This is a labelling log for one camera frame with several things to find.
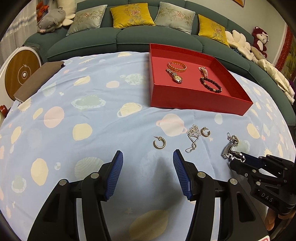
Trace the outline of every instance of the green sofa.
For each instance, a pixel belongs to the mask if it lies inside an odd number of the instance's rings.
[[[101,27],[78,32],[66,37],[67,28],[60,28],[53,33],[30,36],[24,45],[38,50],[42,60],[60,61],[75,56],[86,56],[120,51],[148,52],[149,43],[173,45],[202,52],[216,57],[229,71],[237,73],[262,86],[273,98],[281,111],[286,123],[295,126],[296,117],[285,94],[279,89],[270,76],[255,63],[248,61],[229,47],[209,38],[198,36],[198,14],[214,20],[227,30],[237,30],[253,43],[253,36],[242,27],[226,17],[202,5],[184,1],[167,0],[166,2],[190,9],[196,12],[192,34],[159,26],[134,26],[125,29],[113,28],[113,18],[110,8],[129,3],[148,3],[152,19],[156,18],[160,0],[85,0],[77,4],[77,11],[107,4]]]

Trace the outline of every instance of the dark bead bracelet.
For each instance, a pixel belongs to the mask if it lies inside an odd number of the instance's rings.
[[[206,83],[205,83],[205,80],[206,81],[208,81],[208,82],[210,82],[210,83],[212,83],[214,86],[216,86],[218,89],[217,90],[215,90],[215,89],[213,89],[212,87],[210,87],[210,86],[208,86]],[[215,93],[221,93],[222,92],[222,88],[221,88],[221,86],[218,84],[218,83],[216,83],[214,80],[211,80],[211,79],[209,79],[209,78],[206,78],[206,77],[201,77],[200,78],[200,82],[208,89],[208,90],[210,90],[210,91],[212,91],[212,92],[215,92]]]

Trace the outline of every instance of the orange bracelet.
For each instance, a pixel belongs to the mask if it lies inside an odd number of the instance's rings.
[[[171,66],[171,64],[177,64],[177,65],[180,65],[183,67],[183,69],[178,69],[178,68],[175,68],[173,66]],[[173,71],[176,71],[176,72],[185,72],[185,70],[187,69],[187,66],[181,62],[177,62],[177,61],[172,61],[172,62],[169,62],[168,63],[168,67],[173,70]]]

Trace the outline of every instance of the metal screw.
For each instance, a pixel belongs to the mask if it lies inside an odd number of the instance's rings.
[[[230,179],[230,183],[233,184],[233,185],[236,185],[237,184],[237,180],[234,179],[234,178],[232,178],[232,179]]]
[[[61,186],[66,185],[67,184],[67,180],[66,179],[62,179],[62,180],[60,180],[59,184]]]
[[[199,172],[197,174],[197,176],[200,177],[200,178],[205,178],[205,173],[204,172]]]
[[[96,178],[98,178],[99,177],[99,174],[97,173],[97,172],[93,172],[92,174],[91,174],[91,178],[92,179],[96,179]]]

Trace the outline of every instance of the embroidered pillow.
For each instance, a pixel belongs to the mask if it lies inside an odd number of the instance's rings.
[[[131,26],[155,26],[149,10],[148,3],[127,4],[110,8],[113,16],[114,28],[127,28]]]
[[[67,36],[83,30],[99,28],[106,7],[107,5],[101,5],[77,12],[74,21],[67,32]]]
[[[229,47],[225,34],[225,27],[202,15],[198,15],[198,19],[200,21],[199,36],[216,40]]]
[[[154,23],[157,26],[173,28],[191,34],[194,16],[194,11],[167,2],[160,2]]]

